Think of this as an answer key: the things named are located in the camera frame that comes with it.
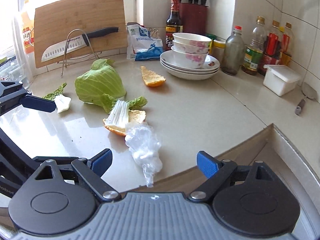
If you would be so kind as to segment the small cabbage leaf piece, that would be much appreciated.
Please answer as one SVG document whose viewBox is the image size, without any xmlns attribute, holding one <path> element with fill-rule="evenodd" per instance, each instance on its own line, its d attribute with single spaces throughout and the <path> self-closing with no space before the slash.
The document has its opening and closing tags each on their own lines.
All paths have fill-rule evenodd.
<svg viewBox="0 0 320 240">
<path fill-rule="evenodd" d="M 71 105 L 71 98 L 63 95 L 63 91 L 66 86 L 67 86 L 67 83 L 63 83 L 55 91 L 43 97 L 43 99 L 47 99 L 55 102 L 57 113 L 59 114 L 69 110 Z"/>
</svg>

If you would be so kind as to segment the white-stemmed cabbage leaf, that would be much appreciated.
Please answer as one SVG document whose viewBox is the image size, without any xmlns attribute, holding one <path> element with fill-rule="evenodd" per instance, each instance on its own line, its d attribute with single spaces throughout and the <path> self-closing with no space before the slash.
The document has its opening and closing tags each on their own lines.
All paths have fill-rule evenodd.
<svg viewBox="0 0 320 240">
<path fill-rule="evenodd" d="M 129 123 L 129 110 L 140 110 L 148 101 L 145 97 L 140 96 L 130 101 L 116 99 L 108 94 L 101 96 L 103 109 L 108 113 L 108 118 L 104 124 L 112 129 L 125 130 Z"/>
</svg>

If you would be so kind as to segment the clear plastic bag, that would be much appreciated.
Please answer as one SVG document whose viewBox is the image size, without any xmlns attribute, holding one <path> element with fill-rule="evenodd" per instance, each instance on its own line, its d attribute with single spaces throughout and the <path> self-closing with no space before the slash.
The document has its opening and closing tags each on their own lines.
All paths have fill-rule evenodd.
<svg viewBox="0 0 320 240">
<path fill-rule="evenodd" d="M 132 121 L 126 125 L 125 144 L 136 165 L 141 167 L 146 186 L 153 187 L 154 176 L 161 171 L 163 163 L 159 157 L 161 143 L 153 128 L 146 122 Z"/>
</svg>

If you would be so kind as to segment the clear glass jar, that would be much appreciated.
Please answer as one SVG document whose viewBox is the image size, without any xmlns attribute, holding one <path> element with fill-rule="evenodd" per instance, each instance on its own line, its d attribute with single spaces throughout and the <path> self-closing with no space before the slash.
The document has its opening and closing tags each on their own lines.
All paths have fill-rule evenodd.
<svg viewBox="0 0 320 240">
<path fill-rule="evenodd" d="M 21 81 L 24 88 L 30 86 L 24 64 L 19 64 L 16 57 L 1 64 L 0 78 L 1 81 Z"/>
</svg>

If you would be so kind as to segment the orange label oil jug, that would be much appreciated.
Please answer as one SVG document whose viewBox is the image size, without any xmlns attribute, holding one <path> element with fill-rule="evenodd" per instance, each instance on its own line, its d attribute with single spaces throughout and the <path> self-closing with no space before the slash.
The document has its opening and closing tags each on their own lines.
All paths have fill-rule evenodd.
<svg viewBox="0 0 320 240">
<path fill-rule="evenodd" d="M 34 18 L 35 8 L 29 0 L 24 0 L 21 10 L 18 12 L 20 33 L 23 38 L 24 50 L 27 54 L 34 52 Z"/>
</svg>

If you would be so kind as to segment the green cabbage half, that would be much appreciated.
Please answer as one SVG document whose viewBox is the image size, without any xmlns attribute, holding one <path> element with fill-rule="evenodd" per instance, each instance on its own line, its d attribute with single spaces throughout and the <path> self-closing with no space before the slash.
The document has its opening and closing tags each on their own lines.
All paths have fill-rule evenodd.
<svg viewBox="0 0 320 240">
<path fill-rule="evenodd" d="M 95 60 L 89 71 L 75 80 L 75 92 L 82 102 L 103 107 L 102 95 L 116 99 L 126 95 L 126 90 L 117 71 L 113 68 L 114 60 Z"/>
</svg>

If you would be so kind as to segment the bamboo cutting board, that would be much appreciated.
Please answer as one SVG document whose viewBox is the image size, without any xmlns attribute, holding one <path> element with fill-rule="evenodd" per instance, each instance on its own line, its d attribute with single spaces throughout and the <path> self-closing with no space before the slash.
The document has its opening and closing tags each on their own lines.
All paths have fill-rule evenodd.
<svg viewBox="0 0 320 240">
<path fill-rule="evenodd" d="M 66 55 L 67 59 L 127 47 L 127 33 L 123 0 L 61 0 L 35 9 L 34 53 L 35 66 L 41 68 L 63 60 L 57 57 L 42 62 L 43 52 L 58 42 L 67 39 L 74 29 L 86 33 L 106 28 L 118 27 L 117 33 L 90 40 L 92 49 L 81 48 Z"/>
</svg>

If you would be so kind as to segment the near orange peel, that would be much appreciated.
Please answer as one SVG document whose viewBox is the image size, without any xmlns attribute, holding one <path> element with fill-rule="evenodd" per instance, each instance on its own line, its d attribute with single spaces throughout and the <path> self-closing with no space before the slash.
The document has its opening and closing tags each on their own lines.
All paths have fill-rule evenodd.
<svg viewBox="0 0 320 240">
<path fill-rule="evenodd" d="M 129 110 L 129 122 L 127 123 L 127 125 L 131 122 L 133 123 L 138 123 L 138 124 L 142 124 L 146 119 L 146 112 L 145 111 L 141 111 L 141 110 Z M 126 135 L 125 131 L 126 131 L 126 127 L 121 128 L 115 125 L 108 125 L 107 124 L 107 119 L 104 118 L 103 119 L 103 123 L 104 123 L 104 127 L 109 130 L 110 132 L 122 136 L 124 137 Z"/>
</svg>

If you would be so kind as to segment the orange peel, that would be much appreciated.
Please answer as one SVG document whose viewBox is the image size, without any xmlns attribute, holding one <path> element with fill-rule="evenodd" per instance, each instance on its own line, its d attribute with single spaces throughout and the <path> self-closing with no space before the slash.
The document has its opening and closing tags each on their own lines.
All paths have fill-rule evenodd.
<svg viewBox="0 0 320 240">
<path fill-rule="evenodd" d="M 141 111 L 141 110 L 129 110 L 129 122 L 127 123 L 127 125 L 131 122 L 133 123 L 138 123 L 138 124 L 142 124 L 146 119 L 146 112 L 145 111 Z M 107 119 L 104 118 L 103 119 L 103 123 L 104 123 L 104 127 L 109 130 L 110 132 L 122 136 L 124 137 L 126 135 L 125 131 L 126 131 L 126 127 L 121 128 L 115 125 L 108 125 L 107 124 Z"/>
<path fill-rule="evenodd" d="M 166 81 L 165 77 L 148 70 L 145 66 L 140 67 L 142 72 L 142 79 L 146 86 L 148 87 L 159 87 L 163 85 Z"/>
</svg>

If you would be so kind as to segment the white plastic lidded box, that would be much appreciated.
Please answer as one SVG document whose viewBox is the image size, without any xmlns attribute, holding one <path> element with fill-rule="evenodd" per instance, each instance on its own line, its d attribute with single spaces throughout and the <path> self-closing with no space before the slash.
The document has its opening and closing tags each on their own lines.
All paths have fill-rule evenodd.
<svg viewBox="0 0 320 240">
<path fill-rule="evenodd" d="M 295 89 L 301 76 L 285 65 L 265 64 L 266 70 L 263 85 L 281 97 Z"/>
</svg>

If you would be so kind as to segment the blue white salt bag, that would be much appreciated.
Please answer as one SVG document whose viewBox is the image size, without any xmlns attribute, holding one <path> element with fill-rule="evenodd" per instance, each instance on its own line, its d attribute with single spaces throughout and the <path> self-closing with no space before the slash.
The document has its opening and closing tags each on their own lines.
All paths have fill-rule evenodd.
<svg viewBox="0 0 320 240">
<path fill-rule="evenodd" d="M 163 42 L 158 37 L 157 29 L 147 29 L 144 26 L 129 22 L 127 29 L 127 59 L 135 61 L 159 60 L 163 53 Z"/>
</svg>

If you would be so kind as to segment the far orange peel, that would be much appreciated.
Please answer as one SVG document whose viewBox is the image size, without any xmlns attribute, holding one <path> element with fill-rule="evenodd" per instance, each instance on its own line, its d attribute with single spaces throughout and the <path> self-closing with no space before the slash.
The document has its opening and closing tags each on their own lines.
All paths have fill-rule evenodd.
<svg viewBox="0 0 320 240">
<path fill-rule="evenodd" d="M 148 87 L 159 87 L 163 85 L 166 81 L 165 77 L 148 70 L 145 66 L 140 67 L 142 72 L 142 79 L 146 86 Z"/>
</svg>

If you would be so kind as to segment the oil bottle green label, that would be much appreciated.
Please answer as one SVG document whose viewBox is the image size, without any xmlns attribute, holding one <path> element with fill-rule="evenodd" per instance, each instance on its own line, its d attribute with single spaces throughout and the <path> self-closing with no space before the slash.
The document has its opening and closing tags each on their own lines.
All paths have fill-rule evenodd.
<svg viewBox="0 0 320 240">
<path fill-rule="evenodd" d="M 245 57 L 241 67 L 245 73 L 249 75 L 257 74 L 258 65 L 264 53 L 265 40 L 265 18 L 258 16 L 256 26 L 252 31 L 252 40 L 245 50 Z"/>
</svg>

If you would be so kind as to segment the middle white plate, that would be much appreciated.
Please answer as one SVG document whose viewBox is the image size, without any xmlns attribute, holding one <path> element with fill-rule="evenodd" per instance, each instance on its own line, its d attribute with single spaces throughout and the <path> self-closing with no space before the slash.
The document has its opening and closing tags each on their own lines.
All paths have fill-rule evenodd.
<svg viewBox="0 0 320 240">
<path fill-rule="evenodd" d="M 214 69 L 213 71 L 205 71 L 205 72 L 191 71 L 191 70 L 181 70 L 181 69 L 178 69 L 178 68 L 171 67 L 168 64 L 164 63 L 163 61 L 160 61 L 160 63 L 161 63 L 161 65 L 169 68 L 170 70 L 174 70 L 174 71 L 177 71 L 177 72 L 182 72 L 184 74 L 209 75 L 209 74 L 215 74 L 215 73 L 217 73 L 219 71 L 219 68 Z"/>
</svg>

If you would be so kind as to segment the white plate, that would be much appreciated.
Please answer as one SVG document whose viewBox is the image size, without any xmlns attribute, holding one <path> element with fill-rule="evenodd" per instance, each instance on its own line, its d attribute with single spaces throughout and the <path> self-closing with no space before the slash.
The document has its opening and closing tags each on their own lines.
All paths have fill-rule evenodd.
<svg viewBox="0 0 320 240">
<path fill-rule="evenodd" d="M 178 68 L 181 70 L 191 70 L 191 71 L 196 70 L 196 69 L 192 69 L 192 68 L 178 66 L 175 62 L 172 50 L 163 52 L 160 55 L 160 59 L 164 63 L 168 64 L 171 67 L 175 67 L 175 68 Z M 214 58 L 210 55 L 207 55 L 205 62 L 204 62 L 204 65 L 201 68 L 197 68 L 197 69 L 204 72 L 204 71 L 213 71 L 214 69 L 217 69 L 219 67 L 220 67 L 220 62 L 216 58 Z"/>
<path fill-rule="evenodd" d="M 160 63 L 161 63 L 161 65 L 169 68 L 170 70 L 174 70 L 174 71 L 177 71 L 177 72 L 182 72 L 184 74 L 209 75 L 209 74 L 215 74 L 215 73 L 217 73 L 219 71 L 219 68 L 214 69 L 213 71 L 205 71 L 205 72 L 191 71 L 191 70 L 181 70 L 181 69 L 178 69 L 178 68 L 171 67 L 168 64 L 164 63 L 163 61 L 160 61 Z"/>
<path fill-rule="evenodd" d="M 209 73 L 209 74 L 199 74 L 199 73 L 190 74 L 190 73 L 174 70 L 173 68 L 167 67 L 164 64 L 161 64 L 161 65 L 162 65 L 162 67 L 165 68 L 165 70 L 169 74 L 171 74 L 175 77 L 178 77 L 180 79 L 185 79 L 185 80 L 195 80 L 195 81 L 206 80 L 206 79 L 213 77 L 215 74 L 217 74 L 219 72 L 219 70 L 217 70 L 217 71 L 215 71 L 213 73 Z"/>
</svg>

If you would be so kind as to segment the top white plate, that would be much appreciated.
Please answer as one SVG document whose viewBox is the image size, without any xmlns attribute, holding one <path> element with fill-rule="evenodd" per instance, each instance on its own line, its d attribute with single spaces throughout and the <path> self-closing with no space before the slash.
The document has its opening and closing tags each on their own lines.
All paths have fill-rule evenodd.
<svg viewBox="0 0 320 240">
<path fill-rule="evenodd" d="M 168 64 L 171 67 L 175 67 L 175 68 L 178 68 L 181 70 L 191 70 L 191 71 L 196 70 L 196 69 L 192 69 L 192 68 L 178 66 L 175 62 L 172 50 L 163 52 L 160 55 L 160 59 L 164 63 Z M 205 62 L 204 62 L 204 65 L 201 68 L 197 68 L 197 69 L 204 72 L 204 71 L 213 71 L 214 69 L 217 69 L 219 67 L 220 67 L 220 62 L 216 58 L 214 58 L 210 55 L 207 55 Z"/>
</svg>

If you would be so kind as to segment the amber bottle far right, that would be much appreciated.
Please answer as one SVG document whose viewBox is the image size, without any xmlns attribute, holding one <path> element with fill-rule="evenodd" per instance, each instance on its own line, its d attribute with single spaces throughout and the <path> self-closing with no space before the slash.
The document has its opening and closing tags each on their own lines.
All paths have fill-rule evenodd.
<svg viewBox="0 0 320 240">
<path fill-rule="evenodd" d="M 292 24 L 286 22 L 285 27 L 280 27 L 279 30 L 283 35 L 280 48 L 280 64 L 289 66 L 292 58 L 293 44 L 295 39 L 292 32 Z"/>
</svg>

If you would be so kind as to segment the grey glass bottle red cap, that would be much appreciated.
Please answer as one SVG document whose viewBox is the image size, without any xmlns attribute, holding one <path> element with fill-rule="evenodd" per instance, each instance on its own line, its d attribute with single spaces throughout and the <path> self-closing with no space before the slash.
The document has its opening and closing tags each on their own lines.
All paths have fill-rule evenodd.
<svg viewBox="0 0 320 240">
<path fill-rule="evenodd" d="M 245 43 L 242 39 L 242 27 L 235 25 L 231 36 L 226 40 L 221 70 L 229 75 L 236 75 L 242 65 Z"/>
</svg>

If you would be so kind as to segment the red label sauce bottle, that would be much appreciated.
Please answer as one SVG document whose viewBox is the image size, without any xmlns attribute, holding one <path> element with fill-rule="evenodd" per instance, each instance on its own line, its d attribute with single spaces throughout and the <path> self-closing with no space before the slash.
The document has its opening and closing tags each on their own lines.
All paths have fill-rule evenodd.
<svg viewBox="0 0 320 240">
<path fill-rule="evenodd" d="M 280 23 L 278 21 L 272 21 L 272 27 L 268 32 L 266 41 L 264 43 L 263 57 L 258 66 L 258 73 L 265 76 L 266 64 L 278 64 L 281 56 L 281 42 L 283 35 L 279 30 Z"/>
</svg>

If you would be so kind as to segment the bottom white plate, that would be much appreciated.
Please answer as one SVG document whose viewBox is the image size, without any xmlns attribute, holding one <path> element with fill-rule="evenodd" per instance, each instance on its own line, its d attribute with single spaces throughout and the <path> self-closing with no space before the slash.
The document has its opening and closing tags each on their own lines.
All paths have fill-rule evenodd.
<svg viewBox="0 0 320 240">
<path fill-rule="evenodd" d="M 219 70 L 217 70 L 217 71 L 215 71 L 213 73 L 209 73 L 209 74 L 199 74 L 199 73 L 190 74 L 190 73 L 174 70 L 173 68 L 167 67 L 164 64 L 161 64 L 161 65 L 162 65 L 162 67 L 165 68 L 165 70 L 169 74 L 171 74 L 175 77 L 178 77 L 180 79 L 185 79 L 185 80 L 195 80 L 195 81 L 206 80 L 206 79 L 213 77 L 215 74 L 217 74 L 219 72 Z"/>
</svg>

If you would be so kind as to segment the bottom floral white bowl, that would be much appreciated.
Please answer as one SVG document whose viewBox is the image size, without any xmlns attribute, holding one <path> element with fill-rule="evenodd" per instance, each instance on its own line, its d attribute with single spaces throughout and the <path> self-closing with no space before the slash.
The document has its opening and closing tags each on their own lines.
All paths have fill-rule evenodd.
<svg viewBox="0 0 320 240">
<path fill-rule="evenodd" d="M 179 52 L 178 50 L 176 50 L 174 46 L 171 48 L 171 50 L 173 51 L 173 56 L 178 66 L 192 68 L 192 69 L 201 68 L 204 65 L 205 59 L 208 55 L 207 53 L 206 54 L 190 54 L 190 53 Z"/>
</svg>

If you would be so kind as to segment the floral white bowl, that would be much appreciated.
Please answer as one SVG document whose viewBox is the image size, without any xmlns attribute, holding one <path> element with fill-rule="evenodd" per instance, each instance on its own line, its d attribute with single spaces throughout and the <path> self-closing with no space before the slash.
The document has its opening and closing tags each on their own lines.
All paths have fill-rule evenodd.
<svg viewBox="0 0 320 240">
<path fill-rule="evenodd" d="M 171 48 L 172 50 L 176 50 L 180 53 L 187 53 L 187 54 L 202 55 L 202 54 L 209 53 L 209 48 L 183 44 L 175 40 L 173 40 L 173 46 Z"/>
<path fill-rule="evenodd" d="M 173 33 L 174 40 L 183 44 L 208 48 L 211 38 L 192 33 Z"/>
<path fill-rule="evenodd" d="M 192 68 L 192 69 L 201 68 L 204 65 L 205 59 L 208 55 L 207 53 L 206 54 L 190 54 L 190 53 L 179 52 L 178 50 L 176 50 L 174 46 L 171 48 L 171 50 L 173 51 L 173 56 L 178 66 Z"/>
</svg>

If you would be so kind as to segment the yellow lid jar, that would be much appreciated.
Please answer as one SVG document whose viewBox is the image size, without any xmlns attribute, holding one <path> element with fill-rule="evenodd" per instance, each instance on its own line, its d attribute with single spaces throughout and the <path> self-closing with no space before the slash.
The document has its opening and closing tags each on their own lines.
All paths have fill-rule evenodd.
<svg viewBox="0 0 320 240">
<path fill-rule="evenodd" d="M 214 40 L 212 48 L 212 56 L 216 58 L 220 63 L 222 62 L 224 51 L 226 47 L 225 41 Z"/>
</svg>

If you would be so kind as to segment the middle floral white bowl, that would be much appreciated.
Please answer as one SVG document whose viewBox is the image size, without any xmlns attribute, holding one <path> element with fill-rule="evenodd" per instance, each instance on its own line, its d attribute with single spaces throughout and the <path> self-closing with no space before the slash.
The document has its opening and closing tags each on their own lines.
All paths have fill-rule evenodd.
<svg viewBox="0 0 320 240">
<path fill-rule="evenodd" d="M 202 54 L 209 53 L 209 48 L 183 44 L 175 40 L 173 40 L 173 46 L 171 48 L 172 50 L 176 50 L 180 53 L 187 53 L 187 54 L 202 55 Z"/>
</svg>

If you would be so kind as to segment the dark soy sauce bottle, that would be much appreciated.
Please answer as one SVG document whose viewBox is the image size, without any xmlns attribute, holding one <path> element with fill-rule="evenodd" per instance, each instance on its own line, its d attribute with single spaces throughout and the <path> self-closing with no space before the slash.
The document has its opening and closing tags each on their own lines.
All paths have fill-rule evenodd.
<svg viewBox="0 0 320 240">
<path fill-rule="evenodd" d="M 171 0 L 170 15 L 165 25 L 165 49 L 170 50 L 173 46 L 173 34 L 183 31 L 182 20 L 180 19 L 180 0 Z"/>
</svg>

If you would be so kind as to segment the top floral white bowl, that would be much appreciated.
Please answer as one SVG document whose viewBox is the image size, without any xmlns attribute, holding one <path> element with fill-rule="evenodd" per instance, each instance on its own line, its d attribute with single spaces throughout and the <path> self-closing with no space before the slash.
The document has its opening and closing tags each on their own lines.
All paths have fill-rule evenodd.
<svg viewBox="0 0 320 240">
<path fill-rule="evenodd" d="M 174 40 L 183 44 L 208 48 L 211 38 L 192 33 L 173 33 Z"/>
</svg>

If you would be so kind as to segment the dark red knife block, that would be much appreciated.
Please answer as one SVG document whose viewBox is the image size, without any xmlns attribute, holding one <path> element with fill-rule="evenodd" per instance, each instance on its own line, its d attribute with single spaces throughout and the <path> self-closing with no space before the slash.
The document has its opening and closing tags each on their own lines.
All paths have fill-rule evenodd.
<svg viewBox="0 0 320 240">
<path fill-rule="evenodd" d="M 180 18 L 183 32 L 204 35 L 206 33 L 208 7 L 205 5 L 181 3 Z"/>
</svg>

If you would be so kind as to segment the black-handled santoku knife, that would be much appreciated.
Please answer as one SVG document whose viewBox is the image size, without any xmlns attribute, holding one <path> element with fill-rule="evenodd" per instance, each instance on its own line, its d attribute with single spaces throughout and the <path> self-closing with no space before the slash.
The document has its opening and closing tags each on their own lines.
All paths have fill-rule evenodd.
<svg viewBox="0 0 320 240">
<path fill-rule="evenodd" d="M 79 36 L 69 38 L 54 45 L 49 46 L 42 54 L 41 62 L 47 62 L 64 54 L 71 53 L 78 49 L 89 46 L 89 40 L 92 38 L 104 37 L 108 34 L 117 33 L 118 27 L 106 27 Z"/>
</svg>

